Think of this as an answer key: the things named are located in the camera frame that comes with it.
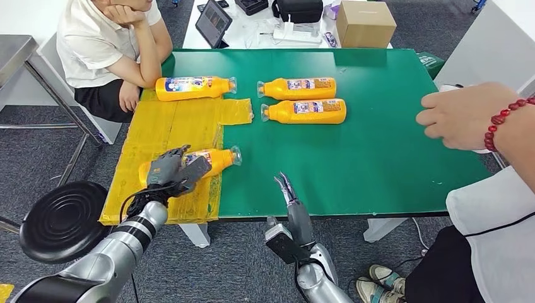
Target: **bottle label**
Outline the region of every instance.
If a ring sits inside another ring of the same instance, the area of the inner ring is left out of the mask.
[[[212,87],[212,77],[166,78],[166,92],[197,92],[204,86]]]
[[[340,101],[337,100],[295,102],[293,104],[293,111],[296,114],[306,114],[308,112],[336,112],[341,109]]]
[[[212,164],[212,157],[210,157],[210,152],[206,151],[196,151],[194,153],[185,154],[182,161],[184,165],[189,165],[191,162],[195,161],[196,158],[204,156],[208,163]]]
[[[314,88],[330,88],[331,82],[328,78],[292,79],[288,80],[289,90],[303,90]]]

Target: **green tabletop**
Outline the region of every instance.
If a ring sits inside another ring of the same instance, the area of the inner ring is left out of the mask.
[[[489,176],[477,155],[428,139],[414,117],[436,88],[409,49],[181,50],[174,76],[234,76],[252,124],[226,126],[243,164],[223,173],[220,218],[285,216],[273,177],[285,172],[311,215],[442,213],[449,191]],[[257,81],[334,77],[348,114],[340,125],[262,122]]]

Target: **human hand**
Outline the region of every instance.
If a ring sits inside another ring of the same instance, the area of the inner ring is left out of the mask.
[[[119,90],[119,106],[123,112],[133,112],[139,102],[139,87],[127,81],[123,81]]]
[[[416,122],[426,126],[428,137],[442,137],[447,148],[483,150],[490,118],[518,98],[505,85],[491,82],[432,93],[421,99],[427,109],[416,116]]]
[[[104,15],[119,25],[140,24],[146,20],[142,11],[133,11],[130,6],[110,5],[104,9]]]

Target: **sneaker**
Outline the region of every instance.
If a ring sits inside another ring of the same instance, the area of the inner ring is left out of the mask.
[[[357,279],[356,291],[364,303],[406,303],[402,294],[389,292],[365,277]]]
[[[370,278],[388,290],[402,295],[405,294],[405,278],[401,278],[388,267],[376,264],[372,265],[370,267]]]

